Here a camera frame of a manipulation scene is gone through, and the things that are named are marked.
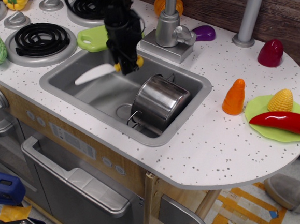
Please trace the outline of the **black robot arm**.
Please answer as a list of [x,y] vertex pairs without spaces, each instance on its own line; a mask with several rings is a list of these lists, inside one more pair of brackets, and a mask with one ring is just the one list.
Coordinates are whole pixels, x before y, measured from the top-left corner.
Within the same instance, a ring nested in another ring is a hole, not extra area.
[[139,69],[136,46],[142,40],[141,18],[131,8],[132,0],[91,0],[96,14],[104,16],[104,25],[115,64],[127,75]]

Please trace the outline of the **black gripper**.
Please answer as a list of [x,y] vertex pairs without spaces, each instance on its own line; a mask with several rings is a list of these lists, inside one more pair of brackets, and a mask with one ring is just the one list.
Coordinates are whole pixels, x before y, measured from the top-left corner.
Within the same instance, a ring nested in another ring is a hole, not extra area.
[[117,71],[127,75],[137,71],[139,56],[136,46],[142,39],[140,16],[133,10],[111,9],[104,19],[108,34],[107,47],[117,63]]

